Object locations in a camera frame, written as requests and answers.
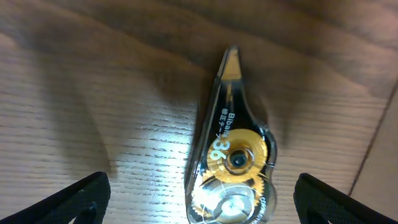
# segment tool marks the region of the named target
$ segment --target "wooden plank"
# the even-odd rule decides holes
[[[348,193],[398,69],[387,1],[0,1],[0,218],[96,170],[105,223],[186,223],[183,172],[225,48],[279,143],[274,223],[308,172]]]
[[[351,196],[373,210],[398,220],[398,92],[376,134]]]

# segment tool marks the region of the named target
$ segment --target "wooden table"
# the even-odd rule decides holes
[[[396,1],[1,0],[0,218],[105,170],[104,223],[186,223],[231,44],[279,143],[273,223],[299,222],[302,172],[348,194],[397,80]]]

